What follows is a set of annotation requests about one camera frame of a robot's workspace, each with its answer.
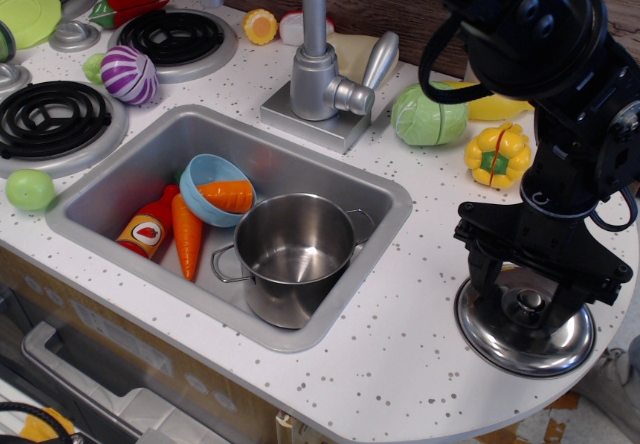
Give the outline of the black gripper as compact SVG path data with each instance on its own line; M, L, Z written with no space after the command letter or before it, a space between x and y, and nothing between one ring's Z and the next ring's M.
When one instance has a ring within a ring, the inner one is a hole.
M582 219L552 218L526 203L464 202L454 237L465 243L472 287L488 296L503 264L556 284L544 326L557 329L584 305L612 305L632 268L596 240Z

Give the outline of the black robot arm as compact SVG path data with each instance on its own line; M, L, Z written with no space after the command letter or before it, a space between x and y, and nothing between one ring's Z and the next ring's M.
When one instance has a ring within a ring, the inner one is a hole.
M511 262L556 288L538 326L584 304L613 304L630 268L587 230L639 180L639 67L608 30L603 0L442 0L449 19L426 46L419 81L432 100L499 94L535 110L537 151L513 205L465 202L455 235L472 285L488 295Z

